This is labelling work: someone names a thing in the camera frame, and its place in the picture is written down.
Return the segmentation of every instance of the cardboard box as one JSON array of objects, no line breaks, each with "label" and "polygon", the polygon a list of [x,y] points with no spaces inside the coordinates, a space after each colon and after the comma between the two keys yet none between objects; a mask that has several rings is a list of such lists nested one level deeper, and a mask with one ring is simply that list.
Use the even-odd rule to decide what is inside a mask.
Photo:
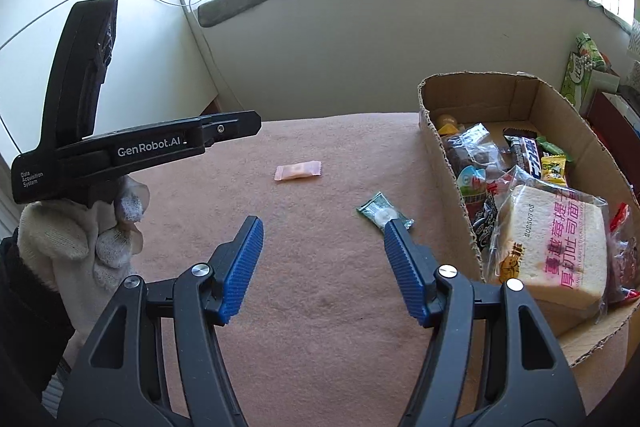
[{"label": "cardboard box", "polygon": [[[501,134],[504,127],[517,126],[543,134],[574,157],[571,187],[604,198],[609,208],[617,209],[623,201],[628,203],[636,237],[640,238],[640,207],[624,175],[572,104],[546,82],[527,74],[437,74],[420,84],[418,100],[421,134],[447,216],[451,254],[446,261],[470,279],[481,279],[480,251],[433,124],[445,113],[452,114],[460,123],[484,123],[498,146],[506,146]],[[597,324],[593,319],[569,322],[566,316],[556,316],[541,308],[573,366],[618,331],[638,304],[612,310]]]}]

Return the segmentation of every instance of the plastic bag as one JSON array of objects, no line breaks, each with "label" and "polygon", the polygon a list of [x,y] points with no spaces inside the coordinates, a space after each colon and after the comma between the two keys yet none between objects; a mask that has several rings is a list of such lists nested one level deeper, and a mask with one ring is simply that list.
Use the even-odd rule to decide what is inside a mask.
[{"label": "plastic bag", "polygon": [[507,167],[500,150],[491,141],[489,131],[481,123],[459,134],[443,137],[442,145],[456,176],[469,165],[477,169],[494,167],[501,171]]},{"label": "plastic bag", "polygon": [[607,202],[515,166],[497,183],[498,217],[485,279],[517,277],[531,295],[587,318],[606,309]]},{"label": "plastic bag", "polygon": [[609,224],[609,232],[613,252],[607,301],[610,304],[633,302],[640,297],[640,292],[635,289],[640,282],[640,273],[638,247],[628,204],[620,204]]},{"label": "plastic bag", "polygon": [[487,248],[497,216],[489,187],[504,174],[507,164],[481,123],[443,137],[442,144],[457,178],[478,248]]}]

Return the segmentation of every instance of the yellow snack package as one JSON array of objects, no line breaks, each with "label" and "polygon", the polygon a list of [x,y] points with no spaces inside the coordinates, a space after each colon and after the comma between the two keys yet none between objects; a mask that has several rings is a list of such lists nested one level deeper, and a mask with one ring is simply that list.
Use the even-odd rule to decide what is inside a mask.
[{"label": "yellow snack package", "polygon": [[438,129],[438,134],[440,136],[449,136],[450,134],[458,134],[459,132],[458,128],[450,123],[446,123]]},{"label": "yellow snack package", "polygon": [[555,183],[566,187],[566,177],[564,176],[564,167],[566,166],[566,156],[542,156],[540,158],[542,165],[543,182]]}]

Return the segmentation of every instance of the bread package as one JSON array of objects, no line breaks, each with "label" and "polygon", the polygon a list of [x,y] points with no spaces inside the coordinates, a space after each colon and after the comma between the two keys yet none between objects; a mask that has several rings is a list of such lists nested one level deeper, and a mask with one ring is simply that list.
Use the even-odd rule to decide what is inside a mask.
[{"label": "bread package", "polygon": [[493,243],[500,282],[517,277],[533,298],[576,310],[602,299],[607,284],[605,217],[601,206],[579,200],[578,194],[527,185],[511,189],[500,208]]}]

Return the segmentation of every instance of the white glove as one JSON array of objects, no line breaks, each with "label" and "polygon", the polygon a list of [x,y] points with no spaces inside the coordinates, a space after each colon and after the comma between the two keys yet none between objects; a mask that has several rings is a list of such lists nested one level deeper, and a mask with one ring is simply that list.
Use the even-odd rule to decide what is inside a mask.
[{"label": "white glove", "polygon": [[136,222],[149,190],[128,176],[113,203],[87,208],[70,200],[28,204],[20,216],[18,249],[23,263],[60,293],[78,341],[83,344],[123,279],[131,256],[142,251]]}]

